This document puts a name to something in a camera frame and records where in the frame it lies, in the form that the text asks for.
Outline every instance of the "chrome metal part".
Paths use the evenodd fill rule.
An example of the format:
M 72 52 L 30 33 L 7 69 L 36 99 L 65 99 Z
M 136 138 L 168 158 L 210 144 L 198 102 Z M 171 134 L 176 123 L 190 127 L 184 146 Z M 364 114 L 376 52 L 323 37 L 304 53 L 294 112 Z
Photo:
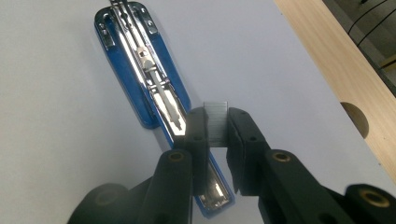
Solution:
M 100 30 L 99 36 L 102 39 L 106 50 L 109 50 L 109 48 L 116 46 L 116 44 L 114 43 L 113 37 L 111 37 L 110 32 L 105 26 L 105 19 L 108 17 L 108 13 L 104 12 L 103 10 L 102 12 L 103 13 L 100 17 L 95 18 L 95 25 L 98 27 L 98 30 Z
M 128 6 L 126 1 L 110 2 L 111 14 L 118 25 L 116 31 L 123 49 L 128 55 L 144 93 L 155 104 L 165 130 L 173 141 L 176 136 L 184 135 L 186 132 L 186 112 L 163 70 L 142 21 L 137 15 L 136 8 Z M 140 12 L 148 14 L 145 9 L 140 9 Z M 148 19 L 144 21 L 148 29 L 155 28 L 148 15 L 142 17 Z
M 224 204 L 231 201 L 230 192 L 224 187 L 224 183 L 219 178 L 212 161 L 207 167 L 207 190 L 205 195 L 200 195 L 199 199 L 208 211 L 216 211 Z

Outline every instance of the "wooden board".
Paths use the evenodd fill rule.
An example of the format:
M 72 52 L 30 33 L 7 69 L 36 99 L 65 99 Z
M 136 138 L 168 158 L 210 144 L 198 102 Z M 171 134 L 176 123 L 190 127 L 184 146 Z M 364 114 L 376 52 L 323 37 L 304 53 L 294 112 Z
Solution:
M 340 102 L 369 123 L 366 143 L 396 182 L 396 100 L 320 0 L 275 0 Z

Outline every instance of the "blue stapler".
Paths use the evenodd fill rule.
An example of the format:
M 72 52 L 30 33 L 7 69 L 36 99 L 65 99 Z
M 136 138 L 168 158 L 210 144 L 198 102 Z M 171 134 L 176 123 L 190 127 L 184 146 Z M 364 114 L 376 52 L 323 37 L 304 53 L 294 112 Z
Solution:
M 94 25 L 125 94 L 143 127 L 161 127 L 170 145 L 183 139 L 189 96 L 161 35 L 140 3 L 110 0 L 99 10 Z M 195 196 L 205 217 L 233 204 L 234 197 L 212 155 L 207 190 Z

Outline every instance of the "circular hole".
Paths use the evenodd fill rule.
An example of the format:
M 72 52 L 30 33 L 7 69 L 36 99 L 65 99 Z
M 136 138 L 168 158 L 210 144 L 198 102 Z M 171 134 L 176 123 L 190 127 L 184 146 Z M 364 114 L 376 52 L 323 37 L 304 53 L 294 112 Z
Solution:
M 154 219 L 154 224 L 167 224 L 170 223 L 171 218 L 169 215 L 161 213 L 158 214 Z
M 123 19 L 127 19 L 128 18 L 128 14 L 126 14 L 126 13 L 121 13 L 121 17 L 123 18 Z
M 390 202 L 389 200 L 384 197 L 383 195 L 370 190 L 370 189 L 361 189 L 360 196 L 363 198 L 364 201 L 367 203 L 376 206 L 376 207 L 389 207 Z
M 119 194 L 114 189 L 106 189 L 98 193 L 95 202 L 99 206 L 106 206 L 114 203 L 119 198 Z
M 184 159 L 184 155 L 180 152 L 174 152 L 171 153 L 168 158 L 170 161 L 182 161 Z
M 337 224 L 337 219 L 330 214 L 323 213 L 319 215 L 319 220 L 321 223 L 324 224 Z
M 277 152 L 273 155 L 274 159 L 277 161 L 290 161 L 290 156 L 286 155 L 285 153 Z
M 355 105 L 342 102 L 341 106 L 344 108 L 349 118 L 352 120 L 355 127 L 363 138 L 366 138 L 369 134 L 369 121 L 363 112 Z

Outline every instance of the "brass insert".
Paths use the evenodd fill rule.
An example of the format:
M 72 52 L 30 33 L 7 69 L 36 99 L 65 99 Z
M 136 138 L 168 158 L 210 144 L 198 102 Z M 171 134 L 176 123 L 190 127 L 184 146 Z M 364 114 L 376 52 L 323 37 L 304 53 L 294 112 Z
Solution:
M 273 154 L 273 158 L 276 161 L 281 161 L 281 162 L 288 162 L 291 160 L 291 157 L 285 153 L 282 152 L 277 152 Z
M 390 202 L 386 197 L 371 189 L 361 189 L 359 190 L 359 195 L 364 199 L 364 201 L 373 206 L 383 208 L 390 206 Z
M 168 159 L 169 161 L 182 161 L 184 159 L 184 155 L 180 152 L 174 152 L 169 154 Z

